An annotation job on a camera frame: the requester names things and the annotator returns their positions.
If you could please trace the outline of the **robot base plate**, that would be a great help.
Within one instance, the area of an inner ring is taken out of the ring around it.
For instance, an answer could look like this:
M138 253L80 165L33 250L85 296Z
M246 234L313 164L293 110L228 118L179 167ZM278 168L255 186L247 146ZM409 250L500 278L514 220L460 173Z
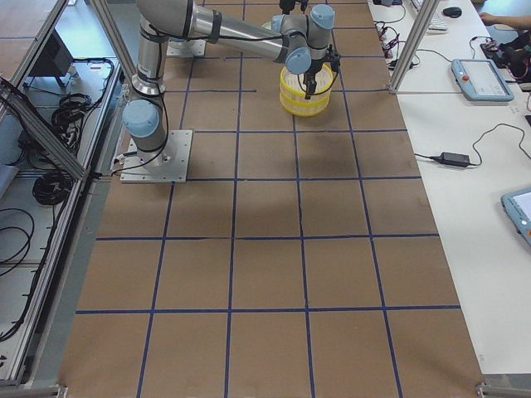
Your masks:
M204 57L206 50L204 40L178 40L171 38L168 42L167 56L180 58Z
M120 174L122 183L186 182L192 148L192 130L170 130L168 141L161 154L144 153L137 149L133 139L128 150L134 156L124 160Z

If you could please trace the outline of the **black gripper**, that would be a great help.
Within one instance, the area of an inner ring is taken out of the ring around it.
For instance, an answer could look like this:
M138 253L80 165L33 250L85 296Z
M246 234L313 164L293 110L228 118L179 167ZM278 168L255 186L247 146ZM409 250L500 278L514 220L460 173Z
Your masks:
M339 73L340 68L340 58L341 55L334 47L333 44L328 44L322 49L310 48L312 54L317 52L316 58L312 58L310 68L304 73L304 85L305 85L305 95L306 100L310 100L314 95L316 90L316 74L321 71L325 63L329 63L331 71L334 73L334 78L336 79Z

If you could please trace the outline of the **person forearm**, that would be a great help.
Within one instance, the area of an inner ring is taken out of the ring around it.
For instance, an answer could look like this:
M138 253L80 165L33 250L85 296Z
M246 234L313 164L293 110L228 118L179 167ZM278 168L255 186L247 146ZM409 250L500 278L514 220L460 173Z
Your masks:
M480 20L486 26L505 25L515 30L529 30L531 26L530 16L497 16L487 12L479 14Z

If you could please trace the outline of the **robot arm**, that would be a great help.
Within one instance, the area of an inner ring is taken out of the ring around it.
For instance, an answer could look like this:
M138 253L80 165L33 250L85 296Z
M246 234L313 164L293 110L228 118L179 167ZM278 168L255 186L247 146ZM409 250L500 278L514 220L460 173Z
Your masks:
M214 46L213 58L190 66L190 81L209 73L211 81L240 76L246 56L284 66L304 81L303 96L321 96L316 75L326 64L337 64L329 44L335 12L328 5L313 7L308 15L281 14L271 27L259 27L210 9L195 1L138 1L139 55L132 77L134 95L123 113L123 125L136 145L142 164L159 167L176 150L170 143L173 115L165 100L168 43L205 41Z
M280 26L284 18L284 15L289 15L295 9L295 6L297 4L300 5L300 11L302 13L305 13L308 7L308 3L309 3L308 0L280 0L279 7L281 9L281 14L274 15L268 22L265 22L262 26L265 29L278 32L280 30Z

